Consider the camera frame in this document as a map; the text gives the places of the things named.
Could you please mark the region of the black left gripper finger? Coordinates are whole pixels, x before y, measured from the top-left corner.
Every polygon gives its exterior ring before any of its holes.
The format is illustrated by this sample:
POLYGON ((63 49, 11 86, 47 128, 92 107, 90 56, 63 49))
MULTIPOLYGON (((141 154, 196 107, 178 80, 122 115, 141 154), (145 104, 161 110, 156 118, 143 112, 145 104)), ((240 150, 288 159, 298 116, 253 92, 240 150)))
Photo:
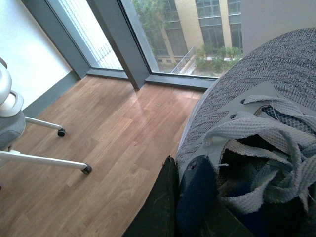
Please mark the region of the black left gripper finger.
POLYGON ((140 211, 124 237, 175 236, 175 209, 178 198, 178 173, 173 157, 168 156, 140 211))

